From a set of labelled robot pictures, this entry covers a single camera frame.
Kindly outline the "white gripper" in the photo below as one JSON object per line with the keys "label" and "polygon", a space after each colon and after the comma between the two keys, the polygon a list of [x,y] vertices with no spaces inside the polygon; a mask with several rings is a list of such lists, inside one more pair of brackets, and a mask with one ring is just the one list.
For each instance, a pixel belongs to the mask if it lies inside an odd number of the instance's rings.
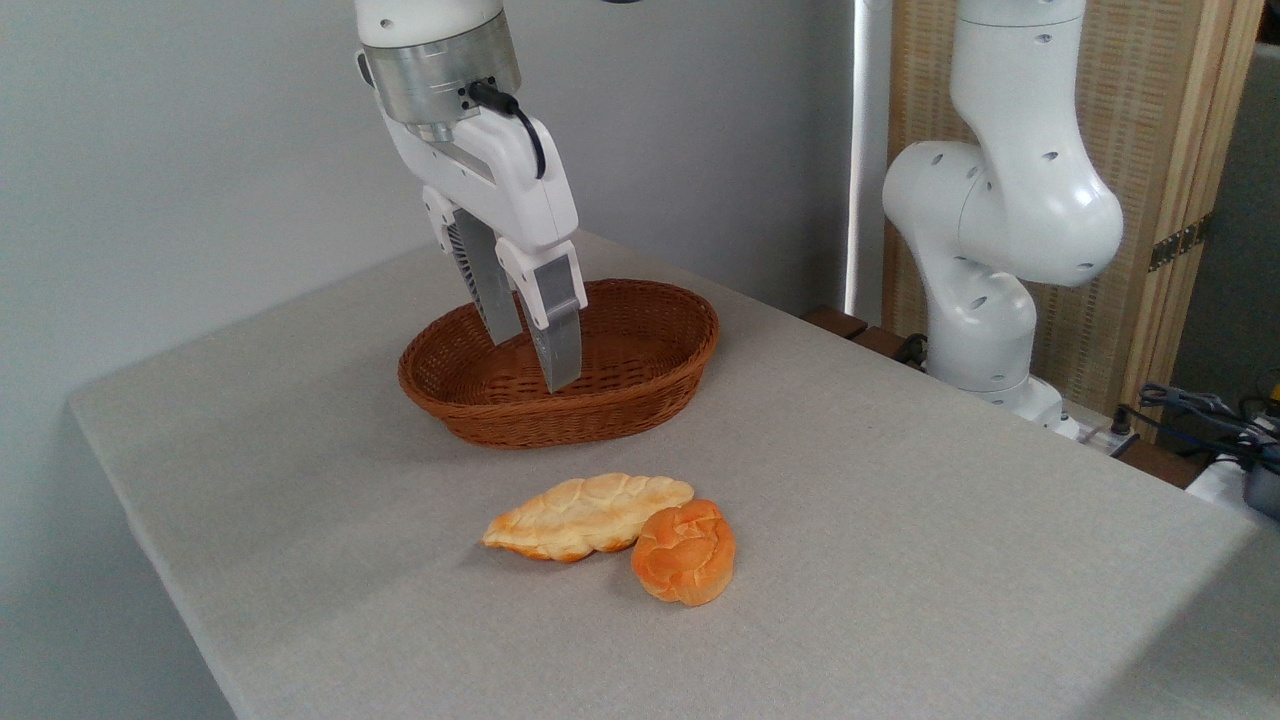
{"label": "white gripper", "polygon": [[[588,299],[576,250],[564,240],[579,228],[579,214],[554,141],[541,140],[547,167],[539,176],[529,133],[515,118],[481,110],[457,122],[448,143],[428,142],[388,115],[383,120],[424,184],[436,240],[445,243],[448,233],[448,249],[492,342],[524,332],[508,275],[548,391],[580,378],[579,314]],[[492,228],[504,238],[497,241]]]}

